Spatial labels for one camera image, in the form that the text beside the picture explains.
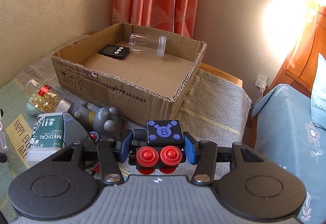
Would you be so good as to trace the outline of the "wooden headboard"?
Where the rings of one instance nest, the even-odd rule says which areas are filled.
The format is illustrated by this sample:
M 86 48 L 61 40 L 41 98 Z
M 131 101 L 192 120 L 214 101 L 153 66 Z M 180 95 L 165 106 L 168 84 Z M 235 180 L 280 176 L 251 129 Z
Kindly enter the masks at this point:
M 311 97 L 317 71 L 318 55 L 325 56 L 325 6 L 307 22 L 300 43 L 287 55 L 276 77 L 266 89 L 278 84 L 288 84 L 305 96 Z

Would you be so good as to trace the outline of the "clear jar of yellow capsules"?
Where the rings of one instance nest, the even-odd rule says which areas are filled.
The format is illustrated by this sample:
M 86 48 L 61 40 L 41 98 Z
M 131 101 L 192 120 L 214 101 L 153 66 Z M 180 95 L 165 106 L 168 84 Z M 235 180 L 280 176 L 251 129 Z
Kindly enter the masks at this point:
M 66 99 L 59 91 L 41 82 L 39 79 L 30 79 L 24 88 L 28 103 L 32 104 L 42 114 L 72 113 L 74 103 Z

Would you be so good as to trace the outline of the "brown cardboard box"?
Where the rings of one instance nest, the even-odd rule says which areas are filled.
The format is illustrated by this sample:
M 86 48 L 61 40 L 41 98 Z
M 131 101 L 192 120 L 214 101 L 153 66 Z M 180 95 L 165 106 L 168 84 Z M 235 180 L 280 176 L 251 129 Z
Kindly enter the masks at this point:
M 166 37 L 164 56 L 140 46 L 122 60 L 100 54 L 108 44 L 127 47 L 133 33 Z M 175 118 L 206 47 L 168 31 L 120 23 L 63 47 L 51 59 L 60 85 L 144 125 Z

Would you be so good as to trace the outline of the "black blue cube robot toy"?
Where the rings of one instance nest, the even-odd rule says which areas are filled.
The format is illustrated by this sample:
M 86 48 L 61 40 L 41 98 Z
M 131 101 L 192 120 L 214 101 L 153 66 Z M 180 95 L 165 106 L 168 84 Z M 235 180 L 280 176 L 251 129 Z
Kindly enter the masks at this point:
M 184 146 L 179 121 L 150 120 L 145 128 L 134 130 L 128 163 L 140 174 L 150 175 L 156 170 L 171 174 L 186 161 Z

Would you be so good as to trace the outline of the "red cube robot toy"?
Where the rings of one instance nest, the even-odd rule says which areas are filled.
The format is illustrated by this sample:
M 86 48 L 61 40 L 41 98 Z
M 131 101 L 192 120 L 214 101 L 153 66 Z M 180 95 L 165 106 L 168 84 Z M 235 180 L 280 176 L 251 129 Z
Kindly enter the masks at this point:
M 99 141 L 99 134 L 95 131 L 89 132 L 89 137 L 92 139 L 92 141 L 97 144 Z M 98 161 L 87 161 L 86 162 L 86 170 L 91 172 L 92 175 L 95 175 L 96 173 L 99 173 L 99 165 Z

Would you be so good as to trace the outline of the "light green earbud case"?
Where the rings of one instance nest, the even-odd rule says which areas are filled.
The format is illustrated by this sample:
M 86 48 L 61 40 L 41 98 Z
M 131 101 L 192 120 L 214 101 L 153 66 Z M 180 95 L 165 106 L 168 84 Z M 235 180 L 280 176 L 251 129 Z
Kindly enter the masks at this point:
M 42 112 L 40 110 L 38 110 L 36 107 L 34 107 L 30 103 L 26 103 L 26 111 L 31 116 L 38 116 L 38 115 L 42 114 Z

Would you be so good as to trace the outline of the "black glossy teardrop case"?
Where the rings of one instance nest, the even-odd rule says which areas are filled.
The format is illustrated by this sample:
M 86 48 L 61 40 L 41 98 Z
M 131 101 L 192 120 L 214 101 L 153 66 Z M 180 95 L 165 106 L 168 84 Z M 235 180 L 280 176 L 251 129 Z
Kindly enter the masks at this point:
M 88 132 L 70 113 L 64 112 L 62 117 L 64 122 L 64 146 L 74 142 L 91 141 Z

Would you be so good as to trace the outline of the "white wall charger plug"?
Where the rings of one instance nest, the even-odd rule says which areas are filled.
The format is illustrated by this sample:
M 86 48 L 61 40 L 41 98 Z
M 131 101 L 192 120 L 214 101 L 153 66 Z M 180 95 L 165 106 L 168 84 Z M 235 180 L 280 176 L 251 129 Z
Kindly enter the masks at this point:
M 255 85 L 260 89 L 260 92 L 263 93 L 268 86 L 269 77 L 260 73 L 256 79 Z

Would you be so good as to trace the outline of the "black digital timer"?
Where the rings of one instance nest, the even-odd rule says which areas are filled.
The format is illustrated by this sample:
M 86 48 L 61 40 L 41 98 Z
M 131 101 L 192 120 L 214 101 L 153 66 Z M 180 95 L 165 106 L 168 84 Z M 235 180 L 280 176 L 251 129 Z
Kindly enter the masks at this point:
M 106 57 L 123 60 L 129 54 L 130 48 L 120 45 L 105 45 L 98 53 Z

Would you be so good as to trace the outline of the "blue floral bed sheet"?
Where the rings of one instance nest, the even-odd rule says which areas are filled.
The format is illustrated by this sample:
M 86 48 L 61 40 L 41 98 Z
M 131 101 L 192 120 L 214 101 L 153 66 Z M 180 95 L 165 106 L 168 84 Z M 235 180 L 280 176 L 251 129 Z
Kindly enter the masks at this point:
M 325 129 L 311 118 L 311 100 L 279 84 L 253 108 L 257 117 L 255 150 L 294 174 L 306 187 L 298 219 L 325 221 Z

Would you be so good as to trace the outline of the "grey green plaid blanket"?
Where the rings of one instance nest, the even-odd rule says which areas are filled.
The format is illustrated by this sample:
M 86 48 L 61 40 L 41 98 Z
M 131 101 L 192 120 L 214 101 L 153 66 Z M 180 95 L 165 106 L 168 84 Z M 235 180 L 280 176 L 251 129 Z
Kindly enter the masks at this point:
M 82 99 L 58 84 L 48 54 L 26 66 L 1 88 L 3 132 L 8 147 L 8 161 L 1 164 L 1 213 L 8 222 L 16 213 L 8 198 L 12 180 L 26 170 L 26 147 L 36 118 L 26 111 L 27 98 L 23 88 L 32 78 L 38 78 L 61 92 L 78 109 Z M 221 147 L 240 142 L 251 106 L 243 88 L 220 77 L 198 70 L 176 114 L 184 131 L 196 140 L 210 140 Z

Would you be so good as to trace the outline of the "clear plastic jar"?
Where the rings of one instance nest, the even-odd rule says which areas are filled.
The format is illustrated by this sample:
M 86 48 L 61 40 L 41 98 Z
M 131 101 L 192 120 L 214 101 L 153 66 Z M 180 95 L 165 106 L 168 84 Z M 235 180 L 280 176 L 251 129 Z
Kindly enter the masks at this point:
M 164 57 L 166 36 L 150 36 L 132 33 L 129 38 L 130 50 L 133 52 L 153 51 L 158 57 Z

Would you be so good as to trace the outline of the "light blue pillow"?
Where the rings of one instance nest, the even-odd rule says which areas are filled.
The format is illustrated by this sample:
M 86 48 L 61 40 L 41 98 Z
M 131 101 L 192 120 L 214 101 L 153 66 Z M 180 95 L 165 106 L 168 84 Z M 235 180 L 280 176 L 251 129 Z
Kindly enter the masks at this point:
M 311 95 L 311 119 L 318 127 L 326 125 L 326 61 L 318 54 L 317 71 Z

